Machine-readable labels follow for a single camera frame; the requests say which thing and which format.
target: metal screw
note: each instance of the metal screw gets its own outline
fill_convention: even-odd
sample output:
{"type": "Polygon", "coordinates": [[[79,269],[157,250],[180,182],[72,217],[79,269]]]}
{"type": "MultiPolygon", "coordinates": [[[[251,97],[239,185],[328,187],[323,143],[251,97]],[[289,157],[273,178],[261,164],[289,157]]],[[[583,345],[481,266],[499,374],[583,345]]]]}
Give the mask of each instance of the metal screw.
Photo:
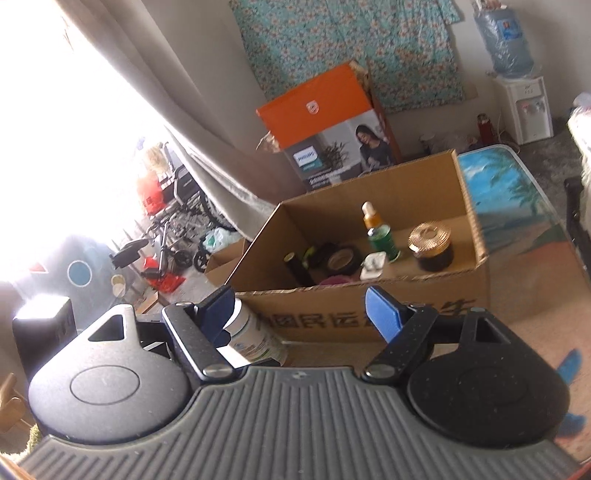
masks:
{"type": "Polygon", "coordinates": [[[234,369],[230,365],[213,364],[203,369],[203,374],[211,378],[231,377],[234,369]]]}
{"type": "Polygon", "coordinates": [[[397,369],[392,365],[373,364],[365,369],[365,375],[370,378],[379,378],[380,380],[394,377],[397,369]]]}

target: black tape roll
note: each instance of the black tape roll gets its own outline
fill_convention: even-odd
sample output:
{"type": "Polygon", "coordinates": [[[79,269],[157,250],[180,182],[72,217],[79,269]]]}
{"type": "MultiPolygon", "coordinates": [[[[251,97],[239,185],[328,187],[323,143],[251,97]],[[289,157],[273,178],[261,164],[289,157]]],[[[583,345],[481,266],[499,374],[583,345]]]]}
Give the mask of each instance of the black tape roll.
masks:
{"type": "Polygon", "coordinates": [[[324,263],[324,268],[330,276],[352,275],[360,266],[361,253],[353,245],[338,247],[324,263]]]}

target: woman photo on box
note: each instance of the woman photo on box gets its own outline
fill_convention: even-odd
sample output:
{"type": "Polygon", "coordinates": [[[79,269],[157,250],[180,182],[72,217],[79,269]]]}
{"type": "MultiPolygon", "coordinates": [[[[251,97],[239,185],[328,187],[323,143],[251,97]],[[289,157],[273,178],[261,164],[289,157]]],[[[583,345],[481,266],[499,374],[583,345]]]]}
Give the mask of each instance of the woman photo on box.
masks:
{"type": "Polygon", "coordinates": [[[359,152],[363,158],[363,170],[374,171],[394,165],[390,145],[378,137],[367,125],[361,124],[355,130],[361,142],[359,152]]]}

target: floral cloth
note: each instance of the floral cloth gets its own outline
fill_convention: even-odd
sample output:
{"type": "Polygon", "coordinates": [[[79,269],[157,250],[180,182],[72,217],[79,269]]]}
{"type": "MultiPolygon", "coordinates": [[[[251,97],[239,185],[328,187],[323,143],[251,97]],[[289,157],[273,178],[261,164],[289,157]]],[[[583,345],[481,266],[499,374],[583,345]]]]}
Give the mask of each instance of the floral cloth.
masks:
{"type": "Polygon", "coordinates": [[[447,32],[452,0],[231,0],[269,100],[351,59],[367,65],[384,108],[460,102],[447,32]]]}

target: jar with gold lid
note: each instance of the jar with gold lid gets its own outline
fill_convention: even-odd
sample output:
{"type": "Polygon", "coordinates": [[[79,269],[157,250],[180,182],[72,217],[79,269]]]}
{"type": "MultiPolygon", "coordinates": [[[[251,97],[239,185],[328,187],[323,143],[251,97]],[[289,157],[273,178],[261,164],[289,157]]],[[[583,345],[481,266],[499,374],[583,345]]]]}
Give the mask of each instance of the jar with gold lid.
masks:
{"type": "Polygon", "coordinates": [[[452,264],[452,232],[440,222],[415,227],[408,237],[408,247],[419,267],[428,272],[439,272],[452,264]]]}

